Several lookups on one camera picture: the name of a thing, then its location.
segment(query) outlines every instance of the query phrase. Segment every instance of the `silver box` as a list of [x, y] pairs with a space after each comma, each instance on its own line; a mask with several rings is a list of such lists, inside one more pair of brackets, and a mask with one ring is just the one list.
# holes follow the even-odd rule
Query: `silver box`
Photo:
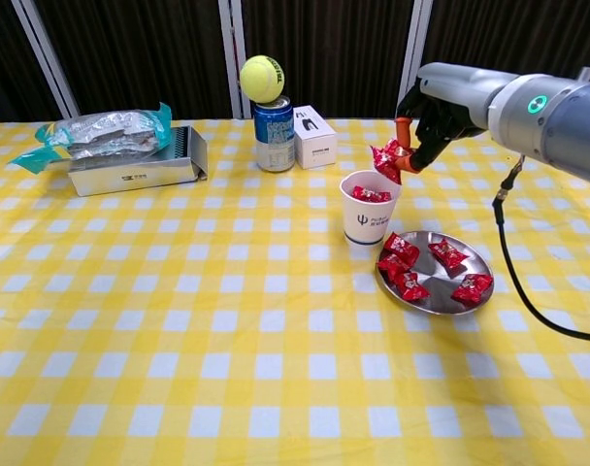
[[53, 163], [67, 164], [79, 196], [190, 183], [205, 180], [209, 170], [207, 143], [191, 126], [172, 128], [170, 145], [153, 155], [110, 155]]

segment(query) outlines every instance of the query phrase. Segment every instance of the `black cable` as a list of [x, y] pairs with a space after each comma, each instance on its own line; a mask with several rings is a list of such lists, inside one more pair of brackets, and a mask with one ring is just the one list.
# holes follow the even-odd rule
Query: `black cable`
[[496, 196], [496, 198], [493, 200], [493, 203], [492, 203], [494, 215], [496, 217], [496, 223], [498, 224], [498, 233], [500, 235], [500, 246], [502, 247], [502, 254], [505, 257], [505, 262], [507, 264], [508, 273], [510, 274], [510, 278], [512, 279], [512, 283], [515, 285], [515, 289], [517, 290], [517, 293], [519, 294], [521, 301], [524, 303], [524, 306], [526, 306], [526, 308], [528, 308], [528, 311], [530, 311], [530, 313], [534, 317], [536, 317], [540, 323], [542, 323], [543, 325], [546, 325], [547, 327], [551, 328], [552, 330], [562, 333], [563, 335], [567, 335], [568, 337], [573, 337], [573, 338], [578, 338], [580, 340], [590, 341], [590, 333], [580, 332], [578, 330], [571, 330], [571, 328], [563, 327], [561, 325], [558, 325], [555, 322], [552, 322], [547, 317], [545, 317], [543, 314], [541, 314], [537, 310], [537, 308], [535, 308], [535, 306], [530, 302], [530, 299], [526, 295], [526, 292], [524, 291], [524, 288], [521, 285], [521, 282], [517, 278], [517, 274], [515, 273], [515, 268], [512, 265], [512, 260], [510, 259], [510, 254], [508, 253], [508, 247], [507, 247], [507, 235], [505, 232], [505, 214], [504, 214], [502, 204], [505, 201], [505, 199], [507, 198], [508, 192], [512, 189], [512, 185], [513, 185], [513, 182], [515, 181], [515, 178], [517, 177], [517, 175], [521, 171], [523, 159], [524, 159], [524, 156], [522, 155], [522, 158], [520, 159], [520, 161], [517, 163], [517, 165], [515, 165], [513, 167], [513, 169], [508, 174], [507, 178], [500, 185], [500, 190], [498, 191], [498, 195]]

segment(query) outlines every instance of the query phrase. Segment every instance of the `green indicator light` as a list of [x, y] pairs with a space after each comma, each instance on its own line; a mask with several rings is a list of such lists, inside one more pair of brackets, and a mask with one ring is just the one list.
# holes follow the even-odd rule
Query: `green indicator light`
[[545, 104], [547, 103], [547, 96], [546, 95], [538, 95], [534, 99], [530, 101], [528, 104], [528, 113], [529, 114], [537, 114], [541, 110], [545, 108]]

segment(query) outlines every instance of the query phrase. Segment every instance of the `black curtain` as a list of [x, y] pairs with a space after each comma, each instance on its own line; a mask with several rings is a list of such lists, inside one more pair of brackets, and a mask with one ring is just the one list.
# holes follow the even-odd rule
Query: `black curtain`
[[0, 0], [0, 121], [60, 119], [47, 81], [9, 1]]
[[83, 114], [231, 117], [217, 0], [36, 0]]
[[325, 117], [393, 117], [411, 0], [243, 0], [246, 55], [275, 58], [284, 94]]
[[431, 61], [574, 78], [590, 66], [590, 0], [437, 0]]

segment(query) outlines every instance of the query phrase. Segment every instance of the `red candy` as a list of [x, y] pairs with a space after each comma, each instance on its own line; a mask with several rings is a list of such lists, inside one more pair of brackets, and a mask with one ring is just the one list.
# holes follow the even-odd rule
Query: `red candy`
[[388, 279], [393, 283], [396, 281], [397, 276], [405, 274], [410, 269], [410, 266], [403, 262], [395, 253], [385, 256], [377, 263], [377, 267], [379, 270], [386, 272]]
[[451, 246], [445, 238], [439, 243], [431, 243], [429, 249], [449, 270], [459, 267], [461, 262], [469, 257], [468, 255], [459, 252], [457, 248]]
[[392, 199], [392, 194], [388, 191], [376, 192], [362, 186], [355, 186], [351, 195], [355, 199], [364, 202], [386, 202]]
[[416, 246], [412, 243], [408, 243], [396, 233], [390, 235], [383, 245], [383, 248], [391, 250], [398, 255], [409, 268], [413, 267], [415, 261], [418, 260], [418, 255], [420, 255], [420, 250]]
[[452, 299], [473, 306], [482, 299], [482, 293], [491, 286], [493, 279], [488, 275], [468, 274], [452, 293]]
[[416, 301], [430, 296], [427, 288], [418, 283], [418, 274], [409, 272], [396, 277], [394, 282], [406, 301]]
[[383, 148], [374, 148], [373, 161], [375, 169], [394, 183], [401, 184], [401, 170], [396, 167], [399, 157], [409, 155], [410, 149], [402, 147], [396, 139], [391, 139]]

